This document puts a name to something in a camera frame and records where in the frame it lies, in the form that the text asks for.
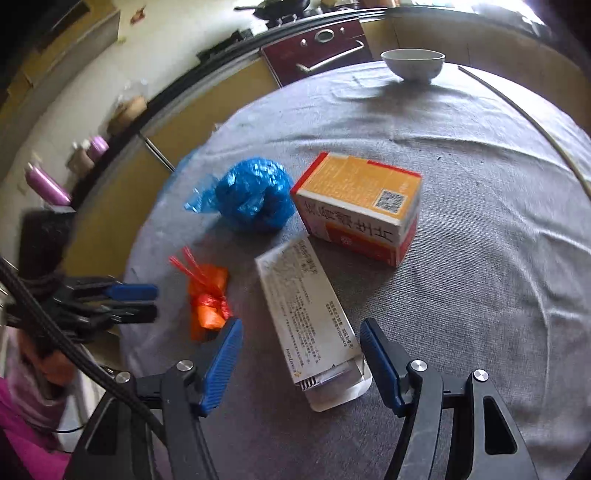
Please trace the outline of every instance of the blue plastic bag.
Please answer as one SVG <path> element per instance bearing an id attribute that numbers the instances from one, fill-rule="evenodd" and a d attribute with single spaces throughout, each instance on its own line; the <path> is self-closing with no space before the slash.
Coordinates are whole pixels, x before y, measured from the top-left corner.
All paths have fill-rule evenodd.
<path id="1" fill-rule="evenodd" d="M 234 165 L 221 180 L 213 176 L 203 179 L 184 207 L 197 213 L 219 211 L 239 230 L 276 231 L 294 214 L 292 186 L 282 165 L 249 158 Z"/>

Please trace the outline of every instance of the paper box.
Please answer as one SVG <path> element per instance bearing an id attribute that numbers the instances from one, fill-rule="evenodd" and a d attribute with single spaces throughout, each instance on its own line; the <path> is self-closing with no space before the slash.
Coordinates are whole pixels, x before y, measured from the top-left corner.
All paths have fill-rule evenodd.
<path id="1" fill-rule="evenodd" d="M 371 372 L 307 235 L 258 257 L 256 267 L 291 380 L 312 409 L 363 395 Z"/>
<path id="2" fill-rule="evenodd" d="M 321 153 L 291 189 L 310 233 L 397 267 L 417 230 L 421 175 Z"/>

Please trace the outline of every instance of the gray tablecloth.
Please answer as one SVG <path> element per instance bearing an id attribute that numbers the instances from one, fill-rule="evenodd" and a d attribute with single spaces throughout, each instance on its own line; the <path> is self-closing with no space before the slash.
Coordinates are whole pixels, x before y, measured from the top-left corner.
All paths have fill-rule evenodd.
<path id="1" fill-rule="evenodd" d="M 555 135 L 588 175 L 591 141 L 548 102 L 485 75 Z M 294 83 L 244 107 L 193 152 L 140 231 L 128 281 L 156 283 L 160 317 L 122 329 L 138 375 L 188 357 L 186 278 L 168 256 L 190 245 L 230 269 L 245 326 L 222 406 L 204 422 L 221 479 L 382 478 L 402 421 L 373 385 L 324 413 L 291 384 L 254 258 L 303 230 L 232 232 L 183 203 L 207 174 L 245 158 L 279 161 L 296 179 L 321 151 L 370 158 L 424 177 L 416 239 L 398 271 L 313 241 L 356 332 L 367 316 L 440 371 L 490 375 L 543 479 L 565 478 L 591 439 L 591 203 L 547 141 L 486 87 L 446 64 L 410 85 L 383 63 Z M 444 475 L 445 414 L 436 478 Z"/>

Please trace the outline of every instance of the metal screw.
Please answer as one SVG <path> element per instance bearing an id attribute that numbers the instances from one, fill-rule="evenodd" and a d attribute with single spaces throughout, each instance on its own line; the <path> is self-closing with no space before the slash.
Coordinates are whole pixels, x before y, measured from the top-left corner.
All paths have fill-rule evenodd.
<path id="1" fill-rule="evenodd" d="M 427 369 L 427 364 L 422 360 L 413 360 L 410 362 L 410 368 L 417 372 L 424 372 Z"/>
<path id="2" fill-rule="evenodd" d="M 127 383 L 130 378 L 131 378 L 131 374 L 129 372 L 119 372 L 115 376 L 115 381 L 117 383 Z"/>
<path id="3" fill-rule="evenodd" d="M 181 372 L 188 372 L 193 368 L 193 362 L 191 360 L 181 360 L 177 363 L 177 370 Z"/>
<path id="4" fill-rule="evenodd" d="M 473 375 L 479 382 L 486 382 L 488 380 L 488 373 L 486 370 L 479 368 L 478 370 L 474 370 Z"/>

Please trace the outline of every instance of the frying pan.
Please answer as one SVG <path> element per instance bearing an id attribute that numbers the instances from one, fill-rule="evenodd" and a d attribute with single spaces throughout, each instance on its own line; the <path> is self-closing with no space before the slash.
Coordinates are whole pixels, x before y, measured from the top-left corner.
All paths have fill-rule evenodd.
<path id="1" fill-rule="evenodd" d="M 270 21 L 286 15 L 301 15 L 309 4 L 310 0 L 264 0 L 256 7 L 234 7 L 234 10 L 254 10 L 255 17 Z"/>

